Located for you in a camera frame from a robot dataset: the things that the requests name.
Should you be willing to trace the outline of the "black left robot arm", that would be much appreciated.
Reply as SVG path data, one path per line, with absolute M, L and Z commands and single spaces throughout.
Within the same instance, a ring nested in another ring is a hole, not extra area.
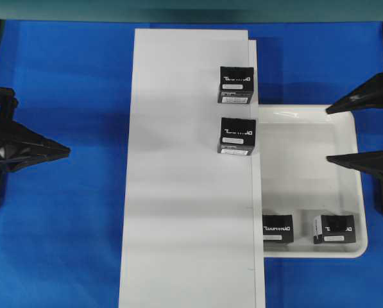
M 0 20 L 0 42 L 4 21 Z M 0 87 L 0 204 L 8 173 L 67 158 L 71 150 L 13 120 L 19 102 L 15 91 Z

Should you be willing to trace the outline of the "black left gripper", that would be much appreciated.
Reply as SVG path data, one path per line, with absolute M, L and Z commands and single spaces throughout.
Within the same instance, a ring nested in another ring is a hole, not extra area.
M 12 121 L 17 106 L 18 101 L 15 98 L 15 91 L 11 88 L 0 87 L 0 164 L 6 160 L 3 130 L 10 123 L 13 141 L 20 142 L 22 146 L 30 146 L 33 150 L 37 150 L 39 154 L 54 155 L 12 158 L 3 164 L 3 169 L 8 173 L 14 173 L 26 167 L 67 158 L 70 154 L 70 148 L 52 139 L 45 138 L 18 122 Z

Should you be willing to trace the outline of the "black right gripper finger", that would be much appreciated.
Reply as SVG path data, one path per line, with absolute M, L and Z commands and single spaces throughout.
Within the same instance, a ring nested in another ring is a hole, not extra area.
M 383 73 L 376 74 L 325 111 L 327 114 L 336 114 L 366 108 L 383 108 Z
M 328 162 L 367 173 L 383 181 L 383 151 L 331 155 L 326 159 Z

